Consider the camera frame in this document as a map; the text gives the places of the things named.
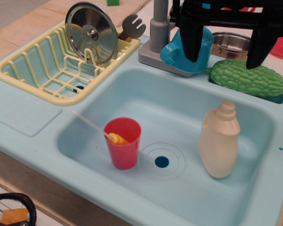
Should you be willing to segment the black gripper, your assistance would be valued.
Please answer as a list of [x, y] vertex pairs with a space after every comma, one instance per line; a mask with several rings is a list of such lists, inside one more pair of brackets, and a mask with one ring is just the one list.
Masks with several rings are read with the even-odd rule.
[[180, 27], [184, 55], [193, 63], [198, 60], [203, 25], [252, 29], [246, 68], [254, 69], [282, 35], [283, 0], [174, 0], [170, 16]]

